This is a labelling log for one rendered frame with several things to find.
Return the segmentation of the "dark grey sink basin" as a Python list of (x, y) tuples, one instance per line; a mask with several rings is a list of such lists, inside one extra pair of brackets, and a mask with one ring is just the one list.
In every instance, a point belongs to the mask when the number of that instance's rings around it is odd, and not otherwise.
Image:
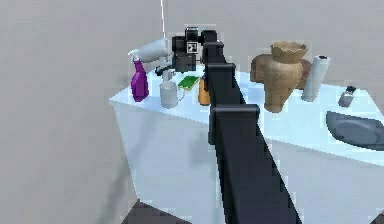
[(341, 142), (374, 151), (384, 151), (384, 125), (376, 119), (336, 112), (326, 113), (330, 134)]

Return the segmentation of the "white paper towel roll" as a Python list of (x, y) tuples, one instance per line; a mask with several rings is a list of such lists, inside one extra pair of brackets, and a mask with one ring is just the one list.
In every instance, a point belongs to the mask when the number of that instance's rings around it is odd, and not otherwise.
[(302, 100), (313, 102), (316, 99), (330, 63), (331, 58), (328, 56), (318, 55), (314, 57), (312, 67), (302, 92)]

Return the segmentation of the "tan brown vase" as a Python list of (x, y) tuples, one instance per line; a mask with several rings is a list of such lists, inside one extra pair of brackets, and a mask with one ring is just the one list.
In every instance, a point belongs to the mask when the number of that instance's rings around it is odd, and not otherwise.
[(271, 45), (272, 58), (264, 69), (264, 108), (272, 113), (282, 111), (284, 103), (300, 82), (301, 60), (307, 53), (305, 44), (278, 41)]

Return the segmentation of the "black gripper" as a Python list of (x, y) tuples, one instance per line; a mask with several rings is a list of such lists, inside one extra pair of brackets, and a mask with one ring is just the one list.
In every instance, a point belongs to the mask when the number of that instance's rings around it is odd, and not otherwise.
[(155, 74), (162, 76), (165, 71), (189, 72), (196, 70), (197, 36), (174, 36), (172, 38), (172, 66), (155, 68)]

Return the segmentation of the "purple spray bottle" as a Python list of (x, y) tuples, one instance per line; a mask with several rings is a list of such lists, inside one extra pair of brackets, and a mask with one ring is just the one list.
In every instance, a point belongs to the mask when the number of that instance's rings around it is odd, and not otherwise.
[(141, 102), (149, 95), (147, 73), (139, 58), (139, 50), (134, 49), (129, 52), (129, 55), (135, 67), (135, 74), (130, 83), (132, 96), (135, 102)]

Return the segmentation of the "translucent white mug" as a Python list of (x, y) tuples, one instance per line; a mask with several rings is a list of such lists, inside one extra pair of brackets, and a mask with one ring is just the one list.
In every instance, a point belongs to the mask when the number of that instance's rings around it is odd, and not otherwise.
[(161, 106), (166, 109), (176, 107), (185, 97), (185, 90), (179, 88), (178, 85), (172, 80), (173, 75), (173, 71), (165, 71), (162, 74), (162, 82), (159, 85), (160, 103)]

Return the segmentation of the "green flat sponge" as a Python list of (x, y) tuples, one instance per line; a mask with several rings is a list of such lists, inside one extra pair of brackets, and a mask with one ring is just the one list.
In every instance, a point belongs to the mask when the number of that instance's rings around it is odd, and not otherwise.
[(191, 90), (196, 82), (199, 80), (197, 76), (185, 76), (179, 83), (178, 87), (184, 90)]

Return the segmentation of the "orange bottle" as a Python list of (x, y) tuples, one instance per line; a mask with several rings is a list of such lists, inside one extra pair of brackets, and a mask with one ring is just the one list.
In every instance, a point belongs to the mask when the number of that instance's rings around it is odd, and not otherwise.
[(203, 77), (201, 77), (199, 80), (198, 102), (202, 106), (210, 105), (210, 96), (209, 92), (205, 90), (205, 80)]

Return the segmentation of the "white grey cone object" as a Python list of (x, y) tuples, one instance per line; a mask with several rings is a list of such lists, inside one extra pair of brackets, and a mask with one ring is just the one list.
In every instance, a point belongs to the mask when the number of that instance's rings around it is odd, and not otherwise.
[(169, 55), (167, 38), (151, 42), (139, 49), (138, 58), (143, 63), (150, 63)]

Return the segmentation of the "small grey shaker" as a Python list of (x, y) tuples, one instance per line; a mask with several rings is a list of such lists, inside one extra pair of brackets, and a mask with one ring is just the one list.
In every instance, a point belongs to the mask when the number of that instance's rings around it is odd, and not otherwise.
[(354, 99), (355, 91), (356, 91), (356, 88), (354, 86), (348, 86), (346, 90), (341, 94), (338, 104), (341, 107), (348, 108)]

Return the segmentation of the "pale blue counter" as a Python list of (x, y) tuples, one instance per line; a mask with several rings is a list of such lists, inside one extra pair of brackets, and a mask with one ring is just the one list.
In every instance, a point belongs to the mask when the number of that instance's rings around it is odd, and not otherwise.
[[(224, 224), (216, 156), (207, 142), (209, 110), (196, 89), (173, 109), (160, 104), (161, 79), (149, 72), (149, 95), (130, 89), (110, 100), (137, 196), (191, 224)], [(303, 224), (369, 224), (384, 211), (384, 152), (354, 147), (329, 133), (325, 115), (342, 112), (339, 86), (316, 100), (292, 92), (282, 112), (262, 111), (259, 125)]]

